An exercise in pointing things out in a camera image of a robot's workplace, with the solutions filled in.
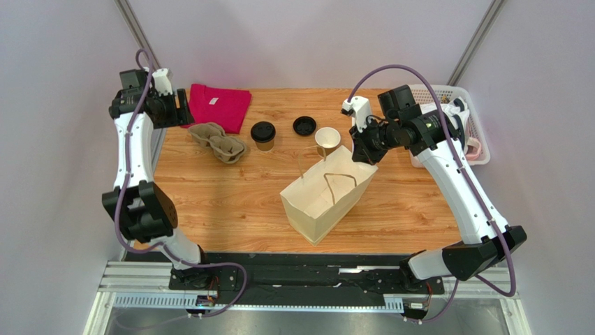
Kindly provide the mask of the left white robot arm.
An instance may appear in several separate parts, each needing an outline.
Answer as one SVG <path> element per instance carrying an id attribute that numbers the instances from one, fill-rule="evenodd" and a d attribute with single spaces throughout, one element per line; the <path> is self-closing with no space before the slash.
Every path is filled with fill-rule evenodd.
<path id="1" fill-rule="evenodd" d="M 108 109 L 118 136 L 117 176 L 102 205 L 114 221 L 115 234 L 127 251 L 137 253 L 131 241 L 162 252 L 176 270 L 205 263 L 199 245 L 178 228 L 172 200 L 154 181 L 154 130 L 193 122 L 184 89 L 174 90 L 167 68 L 123 71 L 122 89 Z"/>

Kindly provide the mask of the brown paper bag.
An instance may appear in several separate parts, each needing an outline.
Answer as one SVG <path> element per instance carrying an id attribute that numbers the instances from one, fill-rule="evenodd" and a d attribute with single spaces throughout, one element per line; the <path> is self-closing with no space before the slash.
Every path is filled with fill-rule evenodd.
<path id="1" fill-rule="evenodd" d="M 279 194 L 290 225 L 316 246 L 359 202 L 378 168 L 353 161 L 344 146 L 308 170 L 297 166 L 300 176 Z"/>

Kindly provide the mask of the pulp cup carrier tray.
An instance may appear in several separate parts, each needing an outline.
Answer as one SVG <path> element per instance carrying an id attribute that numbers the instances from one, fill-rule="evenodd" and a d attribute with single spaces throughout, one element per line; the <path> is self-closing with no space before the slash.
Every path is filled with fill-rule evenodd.
<path id="1" fill-rule="evenodd" d="M 234 164 L 248 152 L 247 145 L 237 137 L 229 136 L 214 122 L 194 124 L 188 128 L 194 142 L 211 149 L 214 156 L 225 164 Z"/>

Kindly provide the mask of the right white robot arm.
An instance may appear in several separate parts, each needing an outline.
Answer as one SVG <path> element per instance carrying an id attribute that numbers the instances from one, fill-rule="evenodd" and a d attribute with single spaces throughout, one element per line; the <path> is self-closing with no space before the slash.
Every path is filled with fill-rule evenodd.
<path id="1" fill-rule="evenodd" d="M 434 178 L 461 236 L 455 244 L 407 258 L 400 265 L 405 277 L 412 283 L 437 276 L 465 281 L 517 250 L 527 234 L 522 226 L 509 225 L 478 185 L 460 142 L 463 124 L 437 109 L 424 112 L 408 85 L 378 99 L 383 117 L 372 114 L 364 97 L 342 103 L 342 114 L 353 118 L 353 161 L 376 165 L 390 149 L 408 150 Z"/>

